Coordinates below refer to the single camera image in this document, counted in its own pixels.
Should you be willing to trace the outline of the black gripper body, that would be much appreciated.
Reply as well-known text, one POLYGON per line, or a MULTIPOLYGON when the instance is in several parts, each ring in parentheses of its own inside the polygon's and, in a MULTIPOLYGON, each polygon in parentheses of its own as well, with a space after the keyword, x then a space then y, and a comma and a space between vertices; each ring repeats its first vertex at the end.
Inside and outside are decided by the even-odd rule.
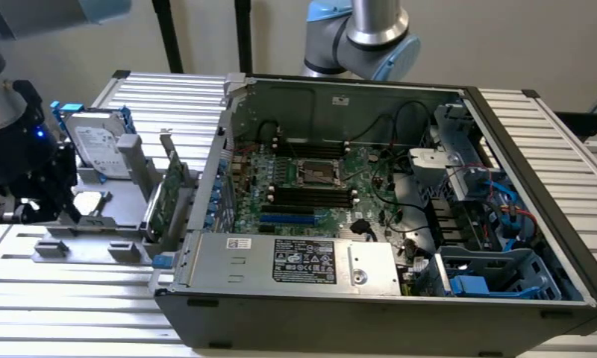
POLYGON ((16 80, 13 90, 25 101, 25 109, 14 122, 0 128, 0 186, 40 169, 57 151, 33 84, 16 80))

